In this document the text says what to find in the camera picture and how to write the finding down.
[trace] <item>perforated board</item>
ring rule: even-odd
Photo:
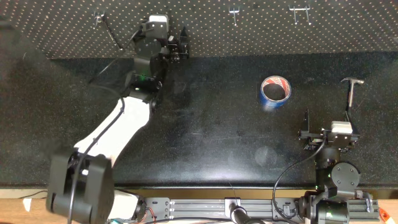
[[[298,24],[289,5],[296,8]],[[230,8],[239,8],[234,25]],[[2,0],[0,14],[48,58],[115,57],[106,28],[93,14],[105,11],[125,46],[140,19],[168,14],[171,33],[185,26],[192,56],[397,51],[398,2],[358,0]]]

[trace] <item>hammer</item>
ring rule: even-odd
[[[347,77],[342,80],[343,81],[349,81],[350,87],[349,87],[349,96],[348,96],[348,108],[347,110],[351,109],[353,105],[353,97],[354,97],[354,85],[356,83],[362,85],[365,81],[364,80],[359,80],[355,77]]]

